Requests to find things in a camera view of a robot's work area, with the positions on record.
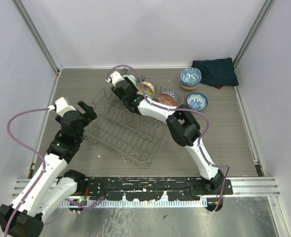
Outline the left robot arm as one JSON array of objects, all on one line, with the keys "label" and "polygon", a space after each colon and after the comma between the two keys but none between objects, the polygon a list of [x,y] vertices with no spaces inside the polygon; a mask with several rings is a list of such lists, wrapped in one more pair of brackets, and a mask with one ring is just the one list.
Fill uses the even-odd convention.
[{"label": "left robot arm", "polygon": [[42,166],[24,190],[10,205],[0,206],[0,226],[4,236],[39,236],[49,216],[66,198],[85,193],[85,175],[75,170],[66,172],[57,186],[51,187],[79,150],[85,127],[97,117],[91,106],[83,101],[79,101],[78,105],[84,113],[69,105],[64,97],[47,108],[57,113],[56,121],[61,129],[50,143],[46,155],[40,156]]}]

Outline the blue floral bowl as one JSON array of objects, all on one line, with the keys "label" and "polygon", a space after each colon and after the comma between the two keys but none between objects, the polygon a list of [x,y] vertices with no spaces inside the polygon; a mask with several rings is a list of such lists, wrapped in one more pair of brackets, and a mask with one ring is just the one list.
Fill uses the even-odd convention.
[{"label": "blue floral bowl", "polygon": [[194,90],[196,89],[197,87],[199,86],[199,84],[197,85],[193,85],[193,86],[187,86],[187,85],[184,85],[184,84],[181,84],[181,87],[185,90]]},{"label": "blue floral bowl", "polygon": [[194,110],[203,110],[208,105],[207,97],[199,92],[190,93],[186,98],[187,105]]}]

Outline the green leaf pattern bowl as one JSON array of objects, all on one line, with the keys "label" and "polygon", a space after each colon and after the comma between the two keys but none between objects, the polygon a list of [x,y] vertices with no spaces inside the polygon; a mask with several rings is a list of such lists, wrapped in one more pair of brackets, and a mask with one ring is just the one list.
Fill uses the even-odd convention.
[{"label": "green leaf pattern bowl", "polygon": [[199,82],[198,83],[194,83],[194,84],[188,84],[188,83],[184,83],[182,81],[180,81],[181,85],[182,86],[185,86],[185,87],[198,87],[199,86]]}]

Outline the orange floral bowl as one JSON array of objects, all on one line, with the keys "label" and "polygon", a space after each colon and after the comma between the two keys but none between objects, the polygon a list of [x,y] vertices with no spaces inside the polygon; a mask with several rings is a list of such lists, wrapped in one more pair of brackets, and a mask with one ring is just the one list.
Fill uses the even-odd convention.
[{"label": "orange floral bowl", "polygon": [[197,87],[183,87],[184,90],[187,90],[187,91],[193,91],[195,90]]}]

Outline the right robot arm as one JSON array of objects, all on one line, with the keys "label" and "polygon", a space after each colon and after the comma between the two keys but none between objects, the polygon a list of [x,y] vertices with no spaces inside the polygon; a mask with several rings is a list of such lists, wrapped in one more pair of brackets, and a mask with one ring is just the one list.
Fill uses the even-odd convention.
[{"label": "right robot arm", "polygon": [[148,116],[166,123],[173,140],[184,147],[198,166],[204,189],[214,195],[225,179],[221,169],[209,156],[200,133],[200,125],[190,109],[166,106],[138,94],[137,88],[127,78],[108,79],[112,91],[132,113]]}]

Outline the blue floral bowl front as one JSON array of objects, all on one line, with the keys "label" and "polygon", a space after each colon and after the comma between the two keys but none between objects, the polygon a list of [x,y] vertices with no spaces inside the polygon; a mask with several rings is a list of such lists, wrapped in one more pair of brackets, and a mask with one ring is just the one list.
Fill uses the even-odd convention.
[{"label": "blue floral bowl front", "polygon": [[199,84],[197,85],[193,85],[193,86],[187,86],[187,85],[184,85],[184,84],[181,84],[181,87],[185,90],[194,90],[196,89],[197,87],[199,86]]}]

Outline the blue white diamond bowl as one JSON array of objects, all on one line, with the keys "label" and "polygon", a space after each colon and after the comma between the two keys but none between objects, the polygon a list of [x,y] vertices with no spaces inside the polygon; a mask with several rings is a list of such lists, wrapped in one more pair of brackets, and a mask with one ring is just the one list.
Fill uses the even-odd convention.
[{"label": "blue white diamond bowl", "polygon": [[188,84],[194,84],[200,82],[202,79],[202,74],[197,68],[187,68],[181,72],[180,81]]}]

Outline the yellow bowl with leaves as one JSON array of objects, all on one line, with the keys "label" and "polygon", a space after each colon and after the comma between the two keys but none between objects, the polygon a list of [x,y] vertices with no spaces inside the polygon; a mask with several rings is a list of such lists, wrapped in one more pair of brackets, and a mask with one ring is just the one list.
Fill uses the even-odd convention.
[{"label": "yellow bowl with leaves", "polygon": [[152,99],[155,96],[155,88],[153,86],[152,83],[148,82],[148,81],[143,81],[142,83],[138,83],[136,85],[136,88],[138,89],[138,94],[139,95],[143,95],[143,89],[144,88],[144,92],[146,97]]}]

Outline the red blue zigzag bowl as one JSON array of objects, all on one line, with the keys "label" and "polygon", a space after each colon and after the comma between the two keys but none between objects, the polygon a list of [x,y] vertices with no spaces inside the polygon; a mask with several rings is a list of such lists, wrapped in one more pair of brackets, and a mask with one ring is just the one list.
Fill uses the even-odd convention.
[{"label": "red blue zigzag bowl", "polygon": [[157,100],[160,104],[167,105],[167,106],[176,107],[178,104],[175,93],[171,91],[163,91],[157,96]]}]

